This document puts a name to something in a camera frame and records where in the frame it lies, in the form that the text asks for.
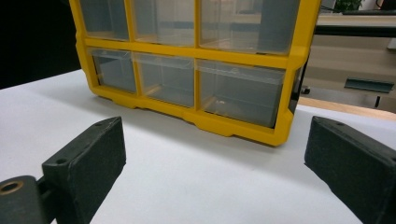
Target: white tabletop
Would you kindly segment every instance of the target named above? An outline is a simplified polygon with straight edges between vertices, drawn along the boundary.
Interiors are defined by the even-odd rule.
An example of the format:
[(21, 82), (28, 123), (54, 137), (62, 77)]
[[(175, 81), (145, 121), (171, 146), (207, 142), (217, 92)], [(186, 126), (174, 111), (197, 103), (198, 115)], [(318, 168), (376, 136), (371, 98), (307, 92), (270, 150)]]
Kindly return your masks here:
[(311, 118), (396, 148), (396, 122), (301, 105), (280, 147), (222, 137), (95, 96), (81, 70), (1, 90), (0, 106), (0, 181), (41, 177), (41, 163), (89, 126), (122, 117), (127, 164), (92, 223), (361, 223), (304, 166)]

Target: drawer organizer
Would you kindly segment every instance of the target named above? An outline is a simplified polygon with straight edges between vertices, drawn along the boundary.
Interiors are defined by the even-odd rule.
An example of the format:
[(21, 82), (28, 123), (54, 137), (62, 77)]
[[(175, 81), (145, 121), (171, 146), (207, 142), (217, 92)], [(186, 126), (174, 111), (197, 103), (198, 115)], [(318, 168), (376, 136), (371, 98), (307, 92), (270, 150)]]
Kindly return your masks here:
[(320, 0), (70, 0), (91, 91), (224, 136), (287, 141)]

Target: black foam pad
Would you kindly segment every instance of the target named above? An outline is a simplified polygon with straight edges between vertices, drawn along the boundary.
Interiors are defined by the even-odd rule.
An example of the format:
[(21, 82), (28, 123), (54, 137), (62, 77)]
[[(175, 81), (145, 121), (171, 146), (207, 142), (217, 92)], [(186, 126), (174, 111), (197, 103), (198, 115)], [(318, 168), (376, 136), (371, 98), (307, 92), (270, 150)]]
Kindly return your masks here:
[(304, 159), (363, 223), (396, 223), (395, 150), (344, 123), (313, 117)]
[(90, 223), (126, 163), (120, 117), (93, 124), (43, 164), (63, 201), (58, 223)]

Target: office desk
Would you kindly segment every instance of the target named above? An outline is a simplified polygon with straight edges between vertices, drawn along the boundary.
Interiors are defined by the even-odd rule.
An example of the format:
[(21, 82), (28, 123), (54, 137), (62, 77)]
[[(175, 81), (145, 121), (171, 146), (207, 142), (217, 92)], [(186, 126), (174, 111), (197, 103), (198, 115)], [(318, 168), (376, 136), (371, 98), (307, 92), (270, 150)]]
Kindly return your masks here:
[(300, 97), (298, 104), (313, 106), (313, 107), (328, 109), (333, 111), (339, 111), (348, 114), (360, 115), (364, 117), (396, 121), (396, 114), (385, 110), (365, 108), (355, 105), (344, 105), (335, 102), (322, 101), (322, 100), (305, 98), (305, 97)]
[(348, 16), (322, 13), (315, 35), (396, 37), (396, 16)]
[(396, 122), (298, 105), (272, 148), (93, 95), (81, 70), (0, 91), (0, 179), (41, 163), (96, 121), (122, 116), (127, 164), (92, 223), (360, 223), (304, 151), (314, 115), (396, 148)]

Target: bolt hole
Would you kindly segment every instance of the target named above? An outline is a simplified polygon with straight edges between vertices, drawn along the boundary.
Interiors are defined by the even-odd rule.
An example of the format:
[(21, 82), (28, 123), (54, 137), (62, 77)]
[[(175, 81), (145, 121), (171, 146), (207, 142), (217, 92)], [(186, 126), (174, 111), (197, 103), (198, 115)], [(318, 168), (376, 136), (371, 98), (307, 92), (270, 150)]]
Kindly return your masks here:
[(66, 159), (59, 159), (56, 161), (56, 164), (61, 165), (66, 162)]
[(12, 182), (6, 183), (5, 185), (0, 187), (0, 195), (5, 195), (5, 194), (15, 192), (18, 189), (20, 189), (22, 187), (22, 185), (23, 185), (23, 182), (21, 182), (21, 181), (12, 181)]

